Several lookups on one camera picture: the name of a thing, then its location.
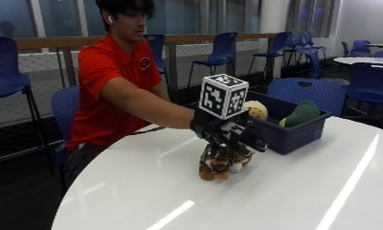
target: man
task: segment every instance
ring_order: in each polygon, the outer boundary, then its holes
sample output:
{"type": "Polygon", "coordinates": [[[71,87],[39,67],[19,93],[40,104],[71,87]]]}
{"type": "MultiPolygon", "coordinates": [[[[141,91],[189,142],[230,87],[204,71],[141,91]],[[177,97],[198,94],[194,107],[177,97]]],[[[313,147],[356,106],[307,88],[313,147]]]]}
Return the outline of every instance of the man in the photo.
{"type": "Polygon", "coordinates": [[[194,110],[169,102],[144,39],[152,0],[96,0],[108,31],[79,55],[80,107],[71,130],[68,168],[75,179],[99,153],[147,125],[190,128],[194,110]]]}

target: plush toy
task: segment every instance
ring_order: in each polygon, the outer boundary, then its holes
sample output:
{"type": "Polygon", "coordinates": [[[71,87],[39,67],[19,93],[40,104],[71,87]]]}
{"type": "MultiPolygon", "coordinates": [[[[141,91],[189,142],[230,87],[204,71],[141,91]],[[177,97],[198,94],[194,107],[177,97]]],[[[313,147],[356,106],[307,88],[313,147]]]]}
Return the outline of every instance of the plush toy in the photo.
{"type": "Polygon", "coordinates": [[[253,152],[243,156],[229,147],[208,144],[200,163],[200,176],[204,180],[228,179],[229,172],[238,173],[251,160],[253,152]]]}
{"type": "Polygon", "coordinates": [[[290,116],[279,122],[282,127],[294,127],[320,116],[320,110],[311,100],[303,100],[290,116]]]}
{"type": "Polygon", "coordinates": [[[247,101],[242,104],[242,107],[249,108],[249,114],[251,117],[255,117],[262,120],[267,120],[269,111],[266,106],[258,101],[247,101]]]}

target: blue bin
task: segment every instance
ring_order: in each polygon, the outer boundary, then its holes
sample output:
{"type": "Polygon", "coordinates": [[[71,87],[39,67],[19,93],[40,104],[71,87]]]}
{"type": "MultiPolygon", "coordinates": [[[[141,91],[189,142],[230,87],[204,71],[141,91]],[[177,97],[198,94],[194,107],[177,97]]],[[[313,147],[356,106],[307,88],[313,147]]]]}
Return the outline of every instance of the blue bin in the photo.
{"type": "Polygon", "coordinates": [[[285,155],[320,139],[324,121],[332,116],[331,112],[320,110],[316,119],[298,126],[282,127],[279,121],[293,113],[298,105],[254,92],[247,92],[246,100],[261,102],[269,110],[267,120],[253,118],[253,124],[258,135],[269,142],[271,150],[285,155]]]}

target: red polo shirt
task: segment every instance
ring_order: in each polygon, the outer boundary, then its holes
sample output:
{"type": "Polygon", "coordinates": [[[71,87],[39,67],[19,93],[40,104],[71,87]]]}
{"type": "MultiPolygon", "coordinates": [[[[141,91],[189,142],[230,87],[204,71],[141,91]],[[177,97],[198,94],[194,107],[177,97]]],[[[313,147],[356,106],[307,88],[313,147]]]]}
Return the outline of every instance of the red polo shirt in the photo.
{"type": "Polygon", "coordinates": [[[107,147],[144,127],[145,121],[120,110],[100,96],[100,92],[104,84],[116,77],[151,91],[151,87],[161,82],[152,60],[152,50],[145,39],[136,44],[131,57],[109,35],[80,51],[80,106],[72,124],[68,150],[84,143],[107,147]]]}

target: window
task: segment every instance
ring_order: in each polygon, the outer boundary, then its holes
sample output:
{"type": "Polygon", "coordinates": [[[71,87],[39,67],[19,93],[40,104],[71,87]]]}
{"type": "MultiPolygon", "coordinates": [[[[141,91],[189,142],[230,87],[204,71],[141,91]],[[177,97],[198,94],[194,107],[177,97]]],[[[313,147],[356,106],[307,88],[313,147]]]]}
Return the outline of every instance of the window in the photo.
{"type": "Polygon", "coordinates": [[[253,12],[251,12],[251,33],[259,33],[261,31],[261,6],[262,0],[253,0],[253,12]]]}
{"type": "Polygon", "coordinates": [[[77,3],[71,0],[40,0],[47,36],[80,36],[77,3]]]}
{"type": "Polygon", "coordinates": [[[218,17],[218,2],[217,0],[209,0],[209,13],[208,13],[208,32],[217,33],[217,17],[218,17]]]}
{"type": "Polygon", "coordinates": [[[156,0],[156,15],[147,22],[149,34],[184,35],[201,32],[201,0],[156,0]]]}
{"type": "Polygon", "coordinates": [[[85,20],[88,26],[88,35],[105,35],[105,27],[100,14],[100,9],[95,3],[95,0],[84,0],[85,8],[85,20]]]}
{"type": "Polygon", "coordinates": [[[228,0],[226,32],[243,33],[245,0],[228,0]]]}
{"type": "Polygon", "coordinates": [[[330,36],[335,0],[291,0],[286,31],[311,32],[315,37],[330,36]]]}
{"type": "Polygon", "coordinates": [[[0,36],[38,36],[28,0],[0,0],[0,36]]]}

